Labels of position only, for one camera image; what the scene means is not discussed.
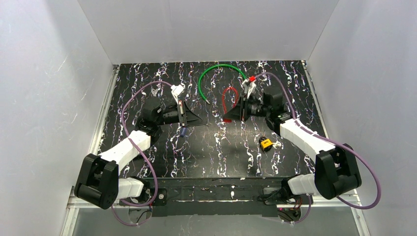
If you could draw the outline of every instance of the wire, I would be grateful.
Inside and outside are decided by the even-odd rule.
[[[209,67],[207,70],[205,70],[205,71],[204,71],[204,72],[200,75],[200,77],[198,78],[198,83],[197,83],[197,88],[198,88],[198,92],[200,93],[200,96],[201,96],[201,97],[202,97],[202,99],[203,99],[205,102],[207,102],[208,104],[210,104],[210,102],[207,100],[206,96],[204,96],[203,91],[201,91],[201,79],[204,77],[204,75],[205,75],[205,74],[207,74],[207,72],[209,72],[209,71],[211,71],[211,70],[213,70],[213,69],[215,69],[215,68],[219,68],[219,67],[228,67],[228,68],[231,68],[231,69],[233,69],[233,70],[235,70],[235,71],[239,72],[239,73],[242,75],[243,80],[246,80],[246,76],[245,76],[245,74],[244,74],[241,70],[239,70],[239,68],[237,68],[236,66],[233,66],[233,65],[228,65],[228,64],[219,64],[219,65],[214,65],[214,66]]]
[[[284,223],[287,223],[287,224],[298,224],[298,223],[300,223],[301,221],[303,221],[303,220],[305,220],[306,218],[307,218],[307,216],[310,214],[310,210],[311,210],[311,199],[310,199],[310,197],[308,197],[308,209],[307,209],[307,212],[305,213],[305,215],[302,217],[302,218],[300,218],[300,220],[298,220],[298,221],[291,221],[291,222],[285,222],[284,221]],[[274,220],[274,219],[269,219],[269,218],[265,218],[265,217],[262,217],[263,219],[266,219],[266,220],[270,220],[270,221],[275,221],[275,222],[282,222],[282,221],[277,221],[277,220]]]
[[[299,204],[299,206],[298,206],[297,208],[295,208],[295,209],[299,209],[299,208],[301,207],[301,205],[302,205],[302,198],[300,197],[300,204]]]
[[[227,92],[227,91],[229,91],[229,90],[233,90],[233,92],[235,92],[235,95],[236,95],[236,98],[235,98],[235,103],[233,104],[233,107],[235,107],[235,106],[236,106],[236,104],[238,103],[238,97],[239,97],[239,94],[238,94],[238,91],[236,90],[236,88],[234,88],[234,87],[228,87],[228,88],[226,88],[226,89],[223,91],[223,95],[222,95],[222,103],[223,103],[223,110],[224,110],[224,113],[226,113],[226,112],[227,112],[227,109],[226,109],[226,102],[224,101],[224,97],[225,97],[225,95],[226,95],[226,92]]]
[[[294,207],[291,208],[291,209],[296,209],[297,205],[298,205],[298,199],[296,200],[296,203],[294,204]]]
[[[150,219],[150,217],[149,218],[146,218],[146,220],[144,220],[144,221],[142,221],[141,223],[138,223],[138,222],[136,222],[136,224],[130,224],[130,223],[126,223],[126,222],[124,222],[122,219],[120,219],[120,217],[116,214],[116,211],[115,211],[115,209],[113,208],[113,205],[111,206],[111,208],[112,208],[112,213],[113,213],[113,215],[115,216],[115,218],[120,222],[120,223],[122,223],[122,224],[124,224],[124,225],[126,225],[126,226],[139,226],[139,225],[142,225],[142,224],[144,224],[145,222],[147,222],[149,219]]]
[[[273,197],[274,195],[276,195],[278,193],[279,193],[279,191],[278,190],[275,190],[275,191],[271,192],[270,194],[262,194],[262,195],[259,195],[256,198],[256,200],[258,202],[265,202],[266,200],[270,199],[271,197]]]
[[[139,223],[139,220],[142,218],[143,214],[145,214],[146,212],[151,212],[151,211],[145,210],[144,212],[142,212],[142,214],[139,216],[138,220],[136,221],[136,224]]]
[[[146,203],[143,204],[133,204],[130,203],[126,200],[121,199],[120,201],[122,201],[123,203],[125,203],[126,205],[132,206],[132,207],[144,207],[144,206],[148,206],[150,205],[155,199],[156,196],[158,195],[158,179],[156,178],[156,173],[155,170],[153,169],[153,166],[151,164],[151,162],[149,161],[149,159],[146,157],[146,155],[144,154],[144,152],[136,145],[136,143],[129,138],[129,131],[127,130],[126,127],[126,122],[124,120],[124,112],[126,111],[127,106],[129,106],[129,103],[133,101],[133,99],[135,99],[135,97],[142,92],[142,90],[144,90],[146,87],[153,85],[153,84],[158,84],[158,83],[163,83],[168,85],[169,87],[171,87],[172,85],[170,83],[167,83],[165,81],[154,81],[154,82],[149,82],[148,84],[144,85],[142,88],[140,88],[128,101],[127,103],[123,106],[123,109],[121,110],[121,114],[120,114],[120,119],[121,119],[121,124],[123,126],[124,132],[126,134],[126,136],[128,137],[129,141],[131,142],[131,144],[136,148],[136,150],[138,150],[138,152],[142,155],[143,159],[146,161],[147,165],[149,166],[150,172],[152,173],[152,177],[153,177],[153,181],[155,184],[155,191],[153,193],[152,198],[147,201]]]
[[[286,99],[287,99],[287,101],[288,101],[288,106],[290,107],[290,110],[291,110],[291,114],[293,115],[293,118],[294,119],[296,119],[297,117],[296,117],[296,113],[295,113],[295,110],[294,110],[294,108],[293,108],[293,106],[292,106],[292,104],[291,104],[291,102],[290,102],[290,99],[289,99],[289,97],[288,97],[288,94],[287,94],[287,91],[285,90],[285,88],[284,88],[284,85],[282,84],[282,82],[278,79],[278,77],[276,76],[276,75],[274,75],[274,74],[272,74],[272,73],[270,73],[270,72],[264,72],[264,73],[261,73],[261,74],[259,74],[259,75],[257,75],[257,76],[255,76],[255,78],[258,78],[258,77],[260,77],[260,76],[263,76],[263,75],[271,75],[271,76],[273,76],[277,81],[278,81],[278,83],[279,83],[279,85],[281,86],[281,88],[282,88],[282,92],[284,93],[284,95],[285,95],[285,97],[286,97]],[[346,205],[348,205],[348,206],[350,206],[350,207],[353,207],[353,208],[356,208],[356,209],[362,209],[362,210],[367,210],[367,209],[371,209],[371,208],[374,208],[378,203],[379,203],[379,201],[380,201],[380,199],[381,199],[381,183],[380,183],[380,181],[379,181],[379,179],[378,179],[378,177],[377,177],[377,175],[376,175],[376,173],[375,173],[375,171],[369,166],[369,164],[365,161],[365,159],[363,159],[363,157],[361,157],[357,152],[355,152],[354,150],[352,150],[351,148],[349,148],[349,147],[347,147],[347,146],[345,146],[345,145],[343,145],[343,144],[341,144],[341,143],[339,143],[339,142],[337,142],[337,141],[333,141],[333,140],[330,140],[330,139],[328,139],[328,138],[325,138],[325,137],[322,137],[322,136],[320,136],[320,135],[318,135],[318,134],[316,134],[316,133],[313,133],[313,132],[311,132],[311,131],[309,131],[308,129],[306,129],[306,128],[304,128],[304,127],[302,127],[299,123],[298,123],[298,121],[296,120],[296,124],[303,130],[303,131],[305,131],[306,133],[308,133],[308,134],[311,134],[311,135],[313,135],[314,137],[316,137],[316,138],[318,138],[318,139],[321,139],[321,140],[323,140],[323,141],[326,141],[326,142],[329,142],[329,143],[331,143],[331,144],[334,144],[336,147],[339,147],[339,148],[341,148],[341,149],[343,149],[343,150],[346,150],[347,152],[350,152],[352,155],[354,155],[359,161],[361,161],[362,162],[362,164],[364,164],[365,165],[365,167],[369,170],[369,172],[371,173],[371,175],[372,175],[372,177],[374,178],[374,180],[375,180],[375,183],[376,183],[376,185],[377,185],[377,196],[376,196],[376,198],[375,198],[375,201],[373,202],[373,203],[371,203],[370,205],[367,205],[367,206],[357,206],[357,205],[354,205],[354,204],[352,204],[352,203],[349,203],[349,202],[347,202],[346,200],[344,200],[344,199],[342,199],[341,197],[339,197],[339,196],[337,196],[337,198],[341,201],[341,202],[343,202],[344,204],[346,204]]]
[[[287,219],[288,221],[294,221],[294,220],[293,220],[293,218],[292,218],[289,214],[287,214],[285,211],[283,211],[283,210],[278,210],[278,212],[280,212],[280,213],[282,213],[282,214],[284,214],[284,215],[288,216],[288,218],[289,218],[289,219]]]

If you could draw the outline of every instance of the white wall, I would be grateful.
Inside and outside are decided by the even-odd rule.
[[[308,59],[338,0],[79,0],[113,64]]]
[[[1,235],[60,234],[111,74],[76,0],[0,1]]]
[[[331,138],[352,145],[382,183],[364,211],[372,235],[415,235],[417,2],[340,0],[309,70]],[[361,168],[365,204],[375,184]]]

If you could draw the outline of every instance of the black and white patterned surface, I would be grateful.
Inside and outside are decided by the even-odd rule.
[[[222,121],[222,92],[229,86],[242,91],[242,77],[230,68],[218,68],[209,72],[202,81],[202,90],[211,105],[200,97],[197,81],[201,73],[215,64],[231,64],[242,70],[247,77],[262,72],[276,74],[284,85],[300,120],[324,135],[317,108],[302,67],[301,61],[232,61],[232,62],[172,62],[122,64],[117,77],[110,109],[102,133],[100,150],[106,151],[116,145],[125,134],[122,131],[120,113],[123,105],[143,85],[163,80],[173,85],[181,83],[181,94],[188,107],[207,126],[189,128],[186,137],[179,136],[177,124],[164,125],[158,142],[145,151],[153,162],[158,177],[285,177],[307,174],[314,169],[311,160],[291,142],[278,137],[266,126],[263,118],[252,117],[246,123]],[[257,81],[256,94],[261,95],[266,86],[281,89],[274,78]],[[174,101],[171,90],[162,84],[146,88],[124,114],[129,130],[134,129],[141,105],[149,96],[158,96],[163,105]],[[228,109],[234,102],[233,92],[227,92]],[[258,139],[270,138],[274,148],[260,151]],[[150,171],[142,158],[136,158],[121,175],[150,177]]]

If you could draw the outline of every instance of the green cable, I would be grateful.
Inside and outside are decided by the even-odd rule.
[[[219,64],[219,65],[214,65],[214,66],[212,66],[212,67],[208,68],[207,70],[205,70],[205,71],[204,71],[204,72],[200,75],[200,77],[199,77],[199,79],[198,79],[198,84],[197,84],[197,88],[198,88],[198,92],[200,93],[200,96],[201,96],[201,97],[202,97],[202,99],[203,99],[205,102],[207,102],[208,104],[210,104],[210,102],[207,100],[206,96],[204,96],[203,92],[201,91],[201,79],[203,78],[203,76],[204,76],[205,74],[207,74],[207,72],[209,72],[209,71],[211,71],[211,70],[213,70],[213,69],[215,69],[215,68],[219,68],[219,67],[228,67],[228,68],[232,68],[233,70],[235,70],[235,71],[239,72],[239,73],[242,75],[243,80],[246,80],[246,76],[245,76],[245,74],[244,74],[241,70],[239,70],[239,68],[237,68],[236,66],[233,66],[233,65],[228,65],[228,64]]]

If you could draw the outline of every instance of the red cable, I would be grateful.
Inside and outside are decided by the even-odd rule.
[[[300,197],[300,205],[297,208],[295,208],[295,209],[299,209],[301,207],[301,204],[302,204],[302,198]]]
[[[234,87],[228,87],[228,88],[226,88],[226,89],[223,91],[223,95],[222,95],[222,103],[223,103],[223,110],[224,110],[224,114],[226,114],[226,112],[227,112],[227,109],[226,109],[226,102],[224,101],[224,97],[225,97],[226,92],[227,92],[227,91],[229,91],[229,90],[233,90],[233,91],[235,92],[235,94],[236,94],[235,103],[233,104],[233,107],[235,107],[235,106],[236,106],[236,104],[238,103],[238,97],[239,97],[239,95],[238,95],[238,91],[236,90],[236,88],[234,88]],[[223,121],[224,121],[224,122],[232,122],[231,120],[228,120],[228,119],[223,120]]]

